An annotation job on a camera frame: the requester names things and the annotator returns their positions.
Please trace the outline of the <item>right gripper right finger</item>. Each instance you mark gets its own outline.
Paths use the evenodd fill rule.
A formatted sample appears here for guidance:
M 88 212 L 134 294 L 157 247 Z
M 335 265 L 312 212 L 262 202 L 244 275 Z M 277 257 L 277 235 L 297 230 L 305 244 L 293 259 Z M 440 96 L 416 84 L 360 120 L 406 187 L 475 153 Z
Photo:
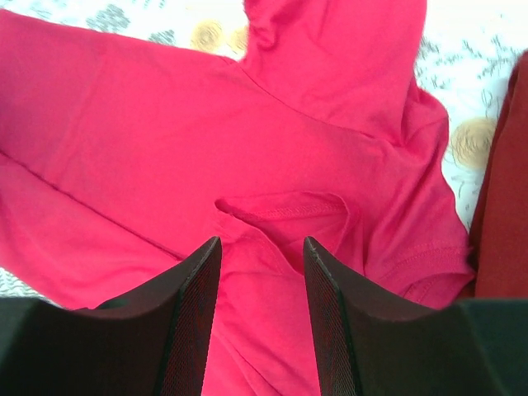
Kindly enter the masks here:
M 462 299 L 434 310 L 395 295 L 304 240 L 324 395 L 524 395 L 527 303 Z

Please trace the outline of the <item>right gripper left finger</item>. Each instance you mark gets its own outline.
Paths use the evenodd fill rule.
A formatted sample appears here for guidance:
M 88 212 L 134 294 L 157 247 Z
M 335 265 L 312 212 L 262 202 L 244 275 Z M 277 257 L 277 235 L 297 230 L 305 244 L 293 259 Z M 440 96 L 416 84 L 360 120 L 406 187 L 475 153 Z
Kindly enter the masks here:
M 221 258 L 221 242 L 213 237 L 186 260 L 94 309 L 2 299 L 2 394 L 200 394 Z

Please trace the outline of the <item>bright pink t shirt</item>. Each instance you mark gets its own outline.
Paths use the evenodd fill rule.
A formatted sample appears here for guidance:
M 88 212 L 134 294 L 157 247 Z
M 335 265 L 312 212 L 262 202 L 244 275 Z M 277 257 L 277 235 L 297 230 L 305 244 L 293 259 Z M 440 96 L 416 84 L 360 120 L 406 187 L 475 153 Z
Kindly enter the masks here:
M 1 14 L 1 260 L 69 309 L 224 257 L 206 395 L 316 395 L 302 247 L 440 309 L 473 279 L 423 1 L 248 1 L 242 60 Z

